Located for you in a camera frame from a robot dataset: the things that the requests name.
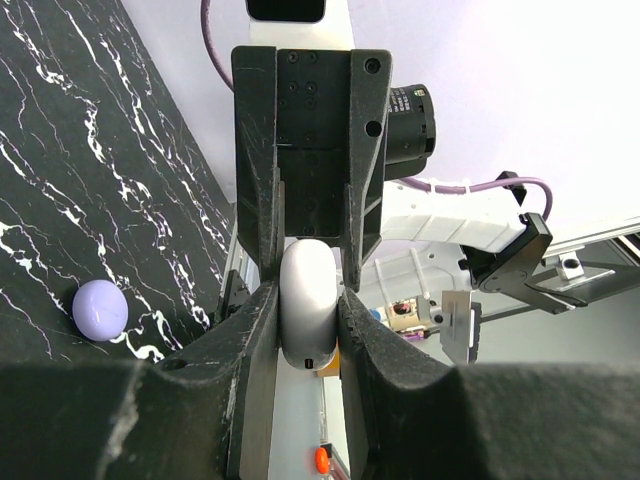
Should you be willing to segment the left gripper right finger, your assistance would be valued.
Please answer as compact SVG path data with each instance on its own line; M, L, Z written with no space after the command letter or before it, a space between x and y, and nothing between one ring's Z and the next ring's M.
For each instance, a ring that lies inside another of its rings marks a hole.
M342 396L355 479L635 479L639 369L446 366L338 303Z

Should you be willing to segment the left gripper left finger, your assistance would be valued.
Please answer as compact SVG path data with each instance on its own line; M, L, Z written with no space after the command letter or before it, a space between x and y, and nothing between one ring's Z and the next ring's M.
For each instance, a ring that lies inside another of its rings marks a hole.
M279 292L167 359L1 367L5 479L264 479Z

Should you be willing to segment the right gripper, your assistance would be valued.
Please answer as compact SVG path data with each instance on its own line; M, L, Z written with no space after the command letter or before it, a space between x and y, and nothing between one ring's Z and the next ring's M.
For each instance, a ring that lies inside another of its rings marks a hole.
M281 50L278 73L274 47L238 46L231 60L241 246L262 280L277 275L280 173L289 237L338 237L344 189L342 273L344 285L358 290L363 264L381 242L384 170L387 180L415 176L435 149L429 91L422 84L390 91L387 50Z

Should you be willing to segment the white earbud charging case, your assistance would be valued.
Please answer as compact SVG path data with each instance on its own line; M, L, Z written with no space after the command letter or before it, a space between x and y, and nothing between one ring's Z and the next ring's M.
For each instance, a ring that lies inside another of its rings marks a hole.
M296 369L324 369L337 347L336 262L329 246L315 239L289 245L280 265L279 294L285 359Z

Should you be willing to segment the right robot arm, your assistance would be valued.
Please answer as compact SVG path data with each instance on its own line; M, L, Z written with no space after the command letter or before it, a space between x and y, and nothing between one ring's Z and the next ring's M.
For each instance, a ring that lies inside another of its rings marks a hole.
M552 314L588 299L543 286L546 213L525 213L527 180L410 183L434 151L423 85L394 88L385 50L239 46L231 55L240 244L263 279L288 237L339 257L332 277L385 305L432 292L501 293Z

